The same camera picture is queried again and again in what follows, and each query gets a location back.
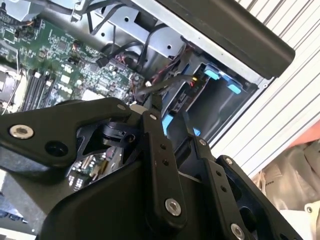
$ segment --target hex bolt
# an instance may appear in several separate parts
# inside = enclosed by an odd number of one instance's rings
[[[165,209],[175,217],[178,217],[181,214],[181,206],[173,198],[165,200]]]
[[[29,139],[35,134],[31,127],[22,124],[12,126],[9,133],[16,139]]]
[[[231,224],[231,231],[238,240],[245,240],[245,233],[244,231],[242,231],[241,227],[239,227],[237,224],[235,223]]]

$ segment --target blue plastic tab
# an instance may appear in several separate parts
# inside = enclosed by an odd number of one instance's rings
[[[230,84],[228,86],[228,88],[234,92],[235,94],[240,94],[241,93],[241,89],[239,89],[236,85]]]
[[[210,78],[214,80],[218,80],[220,78],[219,70],[211,65],[207,65],[204,69],[204,74],[208,75]]]
[[[172,119],[174,119],[173,116],[171,116],[170,114],[167,114],[163,120],[162,120],[162,126],[163,126],[163,132],[164,132],[164,135],[167,135],[167,128],[169,126],[169,124],[171,123]],[[200,136],[201,132],[196,129],[196,128],[193,128],[193,131],[194,131],[194,135],[196,136]]]

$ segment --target wire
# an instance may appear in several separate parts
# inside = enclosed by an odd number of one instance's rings
[[[153,86],[142,87],[142,88],[136,90],[135,97],[140,102],[143,102],[142,98],[146,94],[154,93],[157,91],[163,91],[164,89],[170,87],[174,83],[179,82],[181,80],[185,80],[186,82],[191,83],[193,79],[194,79],[194,76],[192,76],[192,75],[177,75],[177,76],[171,77],[165,81],[159,82]]]
[[[92,35],[96,35],[97,32],[99,32],[99,30],[102,28],[102,26],[115,14],[115,12],[122,8],[122,7],[125,7],[127,5],[121,3],[121,4],[118,4],[118,5],[115,5],[104,17],[104,19],[93,29],[92,31]]]
[[[149,33],[148,37],[147,37],[146,40],[145,40],[144,47],[143,47],[143,49],[142,49],[141,55],[140,55],[140,57],[139,57],[139,59],[138,59],[138,62],[137,62],[137,66],[136,66],[137,72],[140,72],[140,71],[143,69],[143,67],[144,67],[144,64],[145,64],[145,61],[146,61],[146,58],[147,58],[147,52],[148,52],[149,42],[150,42],[150,39],[151,39],[152,35],[153,35],[156,31],[158,31],[158,30],[160,30],[160,29],[163,29],[163,28],[167,28],[167,27],[168,27],[167,25],[165,25],[164,23],[161,23],[161,24],[155,26],[155,27],[153,28],[153,30]]]
[[[106,66],[108,64],[108,62],[111,60],[111,59],[114,59],[117,55],[125,52],[127,49],[129,48],[132,48],[132,47],[135,47],[135,46],[143,46],[144,44],[140,41],[132,41],[132,42],[129,42],[121,47],[119,47],[117,50],[111,52],[109,55],[107,56],[104,56],[104,57],[101,57],[99,58],[96,63],[99,65],[100,68]],[[101,52],[105,52],[106,50],[106,46],[104,46],[102,49],[101,49]]]
[[[94,30],[94,26],[93,26],[93,24],[92,24],[91,13],[88,12],[88,13],[86,14],[86,16],[87,16],[87,18],[88,18],[89,33],[91,34],[92,31]]]
[[[183,47],[180,49],[179,53],[175,56],[175,58],[163,69],[161,69],[159,72],[157,72],[155,75],[151,77],[151,83],[154,84],[163,73],[166,73],[170,67],[173,67],[177,62],[179,62],[179,60],[186,51],[188,51],[187,44],[184,44]]]
[[[115,49],[115,45],[116,45],[116,25],[113,25],[113,33],[112,33],[112,46],[111,46],[111,50],[110,53],[112,53]]]
[[[77,48],[77,46],[75,44],[72,45],[72,50],[74,50],[77,53],[77,56],[86,64],[96,64],[96,62],[94,61],[89,61],[87,59],[85,59],[83,56],[80,55],[79,50]]]

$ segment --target silver bolt head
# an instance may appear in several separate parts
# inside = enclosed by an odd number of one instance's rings
[[[234,164],[230,158],[226,158],[225,161],[226,161],[229,165]]]
[[[181,206],[180,204],[174,200],[173,198],[169,198],[165,200],[165,209],[175,217],[180,216],[181,214]]]
[[[150,118],[152,118],[153,120],[157,120],[157,117],[153,114],[150,114]]]
[[[200,139],[200,140],[199,140],[199,142],[200,142],[200,143],[201,143],[201,145],[203,145],[203,146],[207,145],[206,141],[205,141],[205,140],[203,140],[203,139]]]
[[[9,133],[16,139],[29,139],[35,134],[31,127],[22,124],[12,126]]]
[[[121,104],[118,104],[117,107],[118,107],[118,109],[126,110],[126,107],[125,107],[125,106],[122,106]]]
[[[239,240],[245,240],[245,233],[242,229],[235,223],[231,224],[231,231],[233,235]]]

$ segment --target motherboard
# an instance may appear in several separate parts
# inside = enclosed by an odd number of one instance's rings
[[[0,36],[0,64],[18,62],[27,75],[26,101],[38,98],[24,103],[22,111],[105,97],[130,103],[134,88],[144,81],[121,56],[100,68],[95,62],[102,56],[100,51],[45,20],[22,27],[0,22]]]

